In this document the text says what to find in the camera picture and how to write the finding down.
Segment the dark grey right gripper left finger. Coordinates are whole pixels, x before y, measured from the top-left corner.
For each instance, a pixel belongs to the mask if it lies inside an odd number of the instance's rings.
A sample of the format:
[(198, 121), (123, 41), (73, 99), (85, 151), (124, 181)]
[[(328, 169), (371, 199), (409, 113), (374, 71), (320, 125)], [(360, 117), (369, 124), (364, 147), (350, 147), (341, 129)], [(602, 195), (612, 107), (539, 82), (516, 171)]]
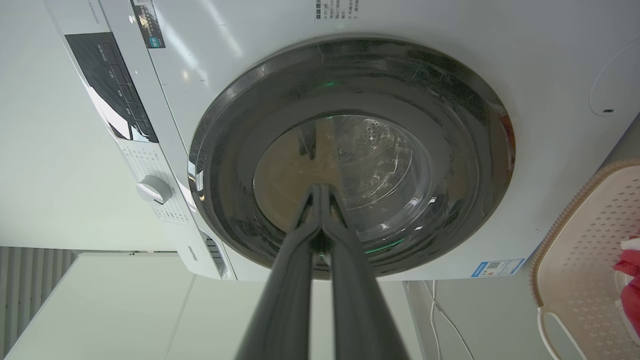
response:
[(320, 230), (321, 198), (318, 184), (311, 185), (302, 198), (236, 360), (309, 358), (313, 242)]

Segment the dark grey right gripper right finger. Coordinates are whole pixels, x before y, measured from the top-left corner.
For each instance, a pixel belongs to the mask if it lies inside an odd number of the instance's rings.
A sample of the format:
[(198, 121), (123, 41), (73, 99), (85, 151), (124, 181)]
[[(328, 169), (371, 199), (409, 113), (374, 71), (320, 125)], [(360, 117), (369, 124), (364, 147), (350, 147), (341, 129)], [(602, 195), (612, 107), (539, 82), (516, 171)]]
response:
[(320, 186), (320, 227), (329, 241), (337, 360), (407, 360), (409, 353), (338, 189)]

